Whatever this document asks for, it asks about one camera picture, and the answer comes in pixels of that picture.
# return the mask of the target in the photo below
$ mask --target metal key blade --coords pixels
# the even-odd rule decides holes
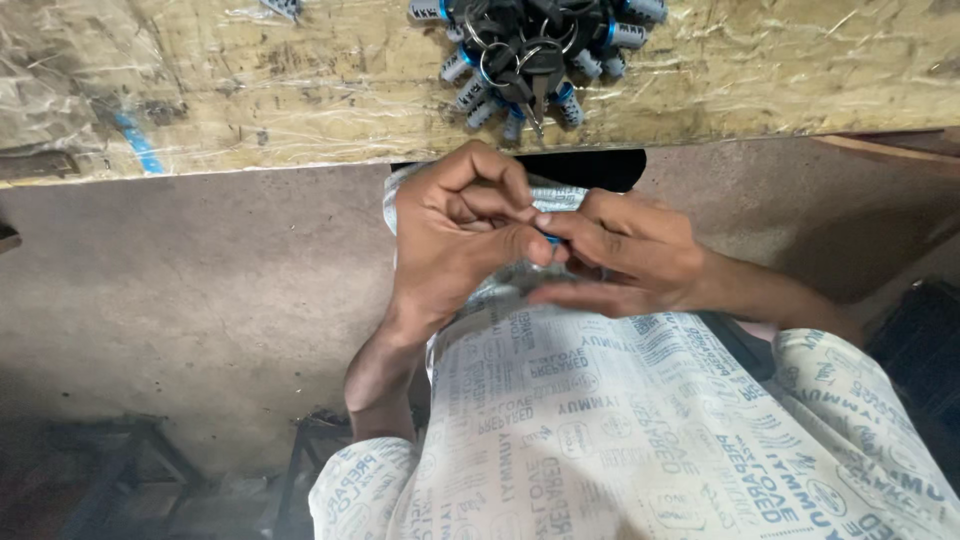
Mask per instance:
[[[539,124],[543,123],[543,111],[546,109],[547,79],[549,78],[535,76],[531,82],[532,88],[530,89],[534,92],[534,117],[537,120],[538,128]]]
[[[530,127],[534,129],[534,133],[537,134],[537,138],[543,139],[543,127],[540,126],[540,122],[534,116],[534,111],[530,107],[529,103],[518,103],[520,105],[520,110],[523,111],[523,114],[527,117],[527,122],[530,124]]]

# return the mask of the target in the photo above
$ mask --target finger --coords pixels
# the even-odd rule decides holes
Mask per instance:
[[[527,296],[528,304],[555,304],[593,311],[610,318],[648,312],[627,285],[600,282],[561,282],[543,285]]]
[[[575,275],[588,280],[599,282],[603,278],[603,269],[599,267],[590,267],[576,257],[566,262],[566,270]]]
[[[468,185],[460,197],[470,211],[481,217],[505,217],[517,223],[531,224],[539,211],[533,207],[517,209],[504,195],[502,189]]]
[[[478,219],[470,223],[460,223],[457,225],[462,231],[471,231],[472,233],[486,233],[493,230],[493,223]]]
[[[503,184],[508,200],[517,209],[533,203],[527,171],[519,161],[472,140],[434,163],[424,178],[450,191],[460,191],[477,178]]]
[[[605,266],[640,280],[651,288],[684,283],[703,265],[703,254],[661,242],[611,233],[580,212],[547,212],[537,227],[565,238],[571,253],[588,266]]]
[[[527,259],[534,264],[550,264],[550,242],[529,225],[508,225],[474,236],[467,246],[469,261],[478,274],[488,276],[504,264]]]
[[[572,255],[570,254],[570,244],[568,242],[561,242],[561,244],[553,250],[554,262],[567,262],[570,260],[570,257],[572,257]]]
[[[587,193],[577,211],[608,231],[632,238],[684,246],[693,241],[690,222],[683,214],[654,208],[649,201],[638,200],[636,195],[624,196],[594,188]]]

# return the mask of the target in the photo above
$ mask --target person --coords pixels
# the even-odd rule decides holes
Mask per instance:
[[[635,191],[531,187],[480,142],[391,182],[393,297],[347,371],[353,444],[310,492],[318,539],[956,537],[955,493],[816,292]],[[776,325],[775,375],[699,310]]]

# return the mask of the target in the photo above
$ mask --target hand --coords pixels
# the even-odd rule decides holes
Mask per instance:
[[[474,181],[488,181],[487,185]],[[470,141],[396,194],[396,276],[386,324],[425,341],[504,264],[550,263],[523,165]]]
[[[588,280],[544,285],[528,303],[611,318],[698,307],[708,252],[693,240],[690,221],[664,203],[595,188],[577,211],[543,213],[536,222],[566,240],[554,260]]]

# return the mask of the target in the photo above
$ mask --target wooden board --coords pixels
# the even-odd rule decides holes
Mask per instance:
[[[429,160],[471,137],[500,140],[499,118],[473,133],[452,110],[456,87],[437,71],[453,45],[442,27],[413,26],[406,2],[303,5],[299,24],[255,0],[0,5],[13,44],[0,52],[10,69],[0,89],[19,89],[0,91],[0,148],[63,149],[80,170],[7,185]],[[543,144],[526,130],[510,150],[960,124],[957,0],[677,0],[670,10],[627,53],[623,80],[574,78],[580,129],[554,113]]]

